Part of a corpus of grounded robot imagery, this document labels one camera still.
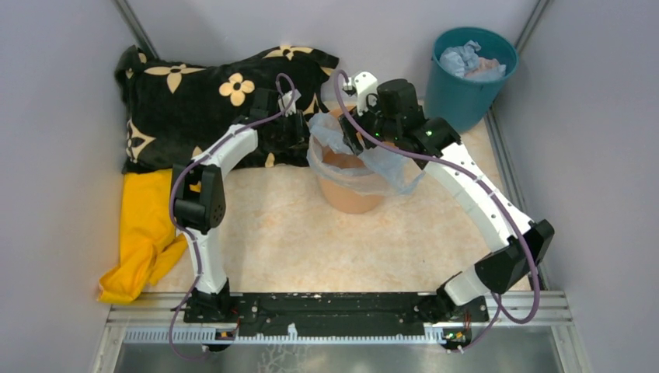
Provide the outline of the light blue trash bag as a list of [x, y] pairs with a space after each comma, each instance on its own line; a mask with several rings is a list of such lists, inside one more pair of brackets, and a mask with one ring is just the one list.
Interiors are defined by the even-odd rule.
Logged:
[[360, 195], [407, 195], [417, 188], [425, 172], [409, 158], [375, 147], [355, 155], [343, 142], [338, 119], [317, 113], [309, 120], [307, 160], [323, 179]]

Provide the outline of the orange plastic bin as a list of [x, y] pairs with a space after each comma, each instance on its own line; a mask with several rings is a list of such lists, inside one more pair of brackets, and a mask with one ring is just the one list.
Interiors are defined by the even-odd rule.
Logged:
[[389, 194], [385, 178], [370, 170], [343, 143], [338, 112], [317, 113], [309, 121], [307, 160], [323, 196], [338, 211], [363, 214]]

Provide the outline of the teal plastic bin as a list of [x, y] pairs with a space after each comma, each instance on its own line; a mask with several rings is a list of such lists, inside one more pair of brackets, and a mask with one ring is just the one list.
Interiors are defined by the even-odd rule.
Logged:
[[[450, 75], [439, 65], [441, 53], [448, 47], [463, 46], [473, 40], [482, 49], [479, 56], [496, 58], [507, 66], [504, 78], [493, 82], [472, 82]], [[519, 62], [514, 45], [498, 33], [479, 27], [464, 26], [443, 32], [434, 42], [431, 69], [424, 94], [424, 111], [428, 117], [441, 117], [459, 132], [470, 130], [486, 115]]]

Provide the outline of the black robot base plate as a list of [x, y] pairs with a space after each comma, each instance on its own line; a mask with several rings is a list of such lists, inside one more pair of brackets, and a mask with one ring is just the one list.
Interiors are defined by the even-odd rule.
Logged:
[[244, 337], [285, 336], [293, 326], [302, 337], [419, 336], [425, 324], [487, 322], [480, 296], [454, 306], [434, 293], [321, 292], [206, 295], [195, 291], [183, 307], [188, 323], [238, 324]]

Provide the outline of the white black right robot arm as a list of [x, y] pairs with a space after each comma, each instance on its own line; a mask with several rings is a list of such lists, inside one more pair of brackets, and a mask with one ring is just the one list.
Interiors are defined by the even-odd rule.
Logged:
[[440, 117], [426, 117], [411, 82], [398, 78], [379, 83], [367, 72], [351, 78], [340, 73], [333, 88], [343, 112], [345, 143], [358, 155], [375, 148], [414, 160], [459, 203], [490, 250], [418, 307], [434, 312], [434, 319], [457, 320], [470, 302], [490, 293], [501, 296], [529, 276], [532, 309], [520, 320], [529, 321], [539, 308], [538, 265], [555, 235], [553, 226], [532, 220], [494, 186], [459, 133]]

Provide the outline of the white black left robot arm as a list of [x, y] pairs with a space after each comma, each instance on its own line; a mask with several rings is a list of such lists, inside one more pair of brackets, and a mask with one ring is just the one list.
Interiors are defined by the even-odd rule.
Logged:
[[289, 134], [301, 135], [304, 116], [296, 107], [301, 94], [258, 89], [246, 115], [238, 115], [228, 130], [207, 150], [186, 165], [175, 165], [169, 198], [169, 216], [186, 238], [195, 278], [185, 304], [200, 309], [215, 322], [226, 320], [233, 310], [228, 276], [219, 261], [214, 229], [225, 212], [224, 180], [259, 144], [257, 128], [272, 123], [277, 129], [291, 124]]

